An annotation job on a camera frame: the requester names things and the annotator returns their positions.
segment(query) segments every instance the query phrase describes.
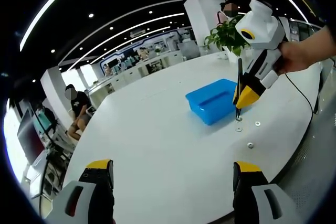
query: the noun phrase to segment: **curved led light strip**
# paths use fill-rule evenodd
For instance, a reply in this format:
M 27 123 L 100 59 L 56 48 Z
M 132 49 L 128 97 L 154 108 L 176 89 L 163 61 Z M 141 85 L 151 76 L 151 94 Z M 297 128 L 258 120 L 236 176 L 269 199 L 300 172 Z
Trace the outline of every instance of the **curved led light strip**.
M 139 9 L 136 9 L 136 10 L 133 10 L 129 13 L 126 13 L 124 15 L 121 15 L 120 17 L 118 18 L 115 18 L 114 20 L 111 20 L 110 22 L 106 23 L 105 25 L 99 27 L 97 30 L 93 31 L 92 33 L 90 33 L 88 36 L 86 36 L 84 39 L 82 39 L 80 42 L 77 43 L 77 45 L 75 45 L 64 57 L 63 59 L 61 59 L 61 61 L 59 62 L 58 65 L 60 65 L 68 56 L 69 54 L 71 54 L 80 44 L 82 44 L 85 40 L 87 40 L 88 38 L 90 38 L 92 35 L 94 35 L 95 33 L 99 32 L 101 29 L 107 27 L 108 25 L 112 24 L 113 22 L 116 22 L 117 20 L 123 18 L 123 17 L 126 17 L 130 14 L 133 14 L 133 13 L 136 13 L 140 10 L 144 10 L 144 9 L 147 9 L 147 8 L 150 8 L 150 7 L 154 7 L 154 6 L 157 6 L 157 5 L 163 5 L 163 4 L 169 4 L 169 3 L 174 3 L 174 2 L 180 2 L 180 1 L 183 1 L 183 0 L 170 0 L 170 1 L 164 1 L 164 2 L 160 2 L 160 3 L 156 3 L 156 4 L 152 4 L 152 5 L 148 5 L 148 6 L 144 6 L 144 7 L 141 7 Z
M 92 48 L 90 51 L 88 51 L 86 54 L 84 54 L 82 57 L 80 57 L 74 64 L 72 64 L 71 67 L 68 69 L 68 71 L 69 71 L 70 69 L 72 69 L 78 62 L 80 62 L 85 56 L 89 55 L 91 52 L 93 52 L 94 50 L 96 50 L 98 47 L 100 47 L 101 45 L 103 45 L 103 44 L 105 44 L 106 42 L 110 41 L 111 39 L 116 38 L 117 36 L 119 36 L 119 35 L 121 35 L 121 34 L 123 34 L 123 33 L 126 33 L 126 32 L 129 31 L 129 30 L 132 30 L 132 29 L 134 29 L 134 28 L 136 28 L 136 27 L 139 27 L 139 26 L 142 26 L 142 25 L 145 25 L 145 24 L 148 24 L 148 23 L 151 23 L 151 22 L 160 20 L 160 19 L 171 18 L 171 17 L 181 16 L 181 15 L 184 15 L 184 13 L 177 13 L 177 14 L 172 14 L 172 15 L 168 15 L 168 16 L 163 16 L 163 17 L 160 17 L 160 18 L 155 18 L 155 19 L 152 19 L 152 20 L 143 22 L 143 23 L 141 23 L 141 24 L 132 26 L 132 27 L 130 27 L 130 28 L 127 28 L 126 30 L 121 31 L 120 33 L 117 33 L 116 35 L 113 35 L 112 37 L 108 38 L 107 40 L 104 40 L 102 43 L 100 43 L 99 45 L 97 45 L 97 46 L 95 46 L 94 48 Z
M 309 21 L 307 20 L 307 18 L 305 17 L 305 15 L 303 14 L 303 12 L 300 10 L 300 8 L 295 4 L 295 2 L 293 0 L 288 0 L 294 7 L 296 10 L 298 10 L 298 12 L 301 14 L 302 18 L 309 23 Z
M 134 41 L 134 40 L 136 40 L 136 39 L 139 39 L 139 38 L 141 38 L 141 37 L 143 37 L 143 36 L 147 36 L 148 34 L 152 34 L 152 33 L 155 33 L 155 32 L 157 32 L 157 31 L 162 31 L 162 30 L 164 30 L 164 29 L 169 29 L 169 28 L 170 28 L 170 26 L 166 26 L 166 27 L 163 27 L 163 28 L 154 30 L 154 31 L 150 31 L 149 33 L 146 33 L 146 34 L 137 36 L 137 37 L 135 37 L 135 38 L 133 38 L 133 39 L 130 39 L 130 40 L 124 42 L 124 43 L 121 43 L 120 45 L 116 46 L 115 48 L 112 48 L 110 51 L 107 51 L 105 54 L 99 56 L 97 59 L 95 59 L 95 60 L 94 60 L 93 62 L 91 62 L 90 64 L 92 65 L 93 63 L 95 63 L 95 62 L 96 62 L 97 60 L 99 60 L 100 58 L 102 58 L 102 57 L 104 57 L 105 55 L 109 54 L 110 52 L 112 52 L 112 51 L 118 49 L 119 47 L 122 47 L 123 45 L 128 44 L 128 43 L 131 42 L 131 41 Z
M 52 5 L 52 3 L 55 0 L 48 0 L 48 2 L 46 2 L 46 4 L 41 8 L 41 10 L 37 13 L 37 15 L 35 16 L 35 18 L 33 19 L 33 21 L 30 23 L 26 33 L 24 34 L 21 43 L 20 43 L 20 51 L 22 51 L 30 33 L 32 32 L 32 30 L 34 29 L 35 25 L 37 24 L 37 22 L 41 19 L 42 15 L 46 12 L 46 10 Z

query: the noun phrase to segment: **black t-shirt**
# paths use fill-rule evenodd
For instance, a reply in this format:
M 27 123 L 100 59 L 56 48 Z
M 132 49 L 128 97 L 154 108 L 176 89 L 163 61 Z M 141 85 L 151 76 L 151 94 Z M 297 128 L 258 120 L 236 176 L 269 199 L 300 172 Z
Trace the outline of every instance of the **black t-shirt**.
M 79 116 L 84 105 L 87 105 L 87 108 L 89 108 L 91 106 L 90 100 L 84 92 L 78 91 L 77 97 L 71 101 L 71 107 L 75 113 L 75 117 Z

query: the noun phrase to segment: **white flower pot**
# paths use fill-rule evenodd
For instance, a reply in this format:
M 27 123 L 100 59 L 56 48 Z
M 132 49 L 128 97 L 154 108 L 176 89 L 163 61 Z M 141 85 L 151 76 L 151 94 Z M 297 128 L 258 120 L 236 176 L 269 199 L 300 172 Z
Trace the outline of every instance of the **white flower pot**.
M 231 63 L 237 63 L 238 62 L 238 58 L 241 58 L 243 61 L 245 61 L 246 59 L 246 55 L 245 55 L 245 50 L 242 48 L 242 51 L 240 52 L 240 56 L 236 56 L 233 52 L 231 52 L 227 47 L 223 47 L 227 53 L 227 56 L 229 58 L 229 61 Z

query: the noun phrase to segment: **window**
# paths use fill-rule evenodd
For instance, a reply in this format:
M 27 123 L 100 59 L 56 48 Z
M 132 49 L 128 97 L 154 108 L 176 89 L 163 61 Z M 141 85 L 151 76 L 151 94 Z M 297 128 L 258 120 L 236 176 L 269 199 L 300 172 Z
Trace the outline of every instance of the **window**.
M 86 89 L 76 69 L 63 72 L 62 78 L 65 85 L 72 84 L 77 91 L 84 91 Z
M 97 76 L 96 76 L 96 74 L 95 74 L 95 72 L 92 68 L 92 65 L 87 64 L 87 65 L 81 66 L 80 70 L 82 70 L 84 78 L 85 78 L 85 80 L 86 80 L 86 82 L 89 86 L 92 86 L 93 82 L 98 80 L 98 78 L 97 78 Z

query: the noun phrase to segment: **ceiling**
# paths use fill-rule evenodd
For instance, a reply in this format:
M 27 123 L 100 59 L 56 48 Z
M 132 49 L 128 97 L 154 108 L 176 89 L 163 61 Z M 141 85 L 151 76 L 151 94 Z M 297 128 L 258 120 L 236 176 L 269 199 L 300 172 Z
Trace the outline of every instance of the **ceiling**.
M 100 29 L 91 37 L 83 41 L 74 48 L 78 43 L 88 35 L 104 26 L 106 23 L 116 19 L 133 10 L 172 0 L 56 0 L 43 14 L 37 25 L 34 27 L 28 37 L 23 50 L 19 51 L 20 41 L 28 28 L 29 24 L 48 0 L 7 0 L 5 3 L 10 8 L 8 12 L 5 31 L 9 34 L 6 54 L 10 56 L 12 62 L 11 76 L 14 80 L 14 91 L 12 95 L 16 98 L 22 98 L 31 95 L 32 89 L 41 91 L 39 82 L 32 83 L 33 79 L 39 80 L 47 68 L 56 66 L 64 59 L 70 50 L 74 49 L 65 60 L 77 59 L 86 54 L 89 50 L 100 44 L 111 36 L 130 28 L 142 22 L 177 13 L 185 13 L 183 3 L 186 0 L 157 5 L 134 12 L 126 17 L 120 18 L 112 24 Z M 250 0 L 232 0 L 240 6 L 241 12 L 249 11 Z M 283 16 L 294 19 L 302 17 L 297 10 L 288 2 L 288 0 L 264 0 L 272 5 L 274 12 Z M 304 11 L 307 18 L 314 23 L 314 18 L 307 7 L 295 0 L 299 7 Z M 144 26 L 142 29 L 150 30 L 161 27 L 171 26 L 175 29 L 178 26 L 189 26 L 187 15 L 173 18 L 162 19 Z M 107 50 L 130 39 L 129 32 L 122 34 L 87 56 L 94 58 L 102 55 Z M 76 67 L 87 64 L 86 59 L 80 62 Z M 70 65 L 62 66 L 62 71 L 67 70 Z

